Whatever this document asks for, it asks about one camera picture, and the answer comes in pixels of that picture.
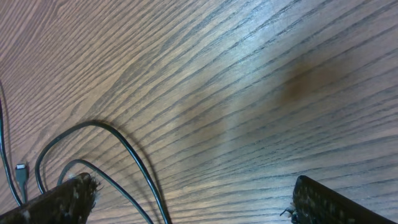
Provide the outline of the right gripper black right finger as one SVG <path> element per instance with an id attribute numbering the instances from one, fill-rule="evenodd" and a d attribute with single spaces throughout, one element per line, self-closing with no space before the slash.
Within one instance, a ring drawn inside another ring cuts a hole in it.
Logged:
<path id="1" fill-rule="evenodd" d="M 396 224 L 305 175 L 297 177 L 292 202 L 294 224 Z"/>

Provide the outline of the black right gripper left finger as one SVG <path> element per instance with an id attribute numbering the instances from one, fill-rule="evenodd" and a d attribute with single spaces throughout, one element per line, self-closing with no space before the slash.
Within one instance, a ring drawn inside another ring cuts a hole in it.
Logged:
<path id="1" fill-rule="evenodd" d="M 1 215 L 1 224 L 85 224 L 100 183 L 84 172 Z"/>

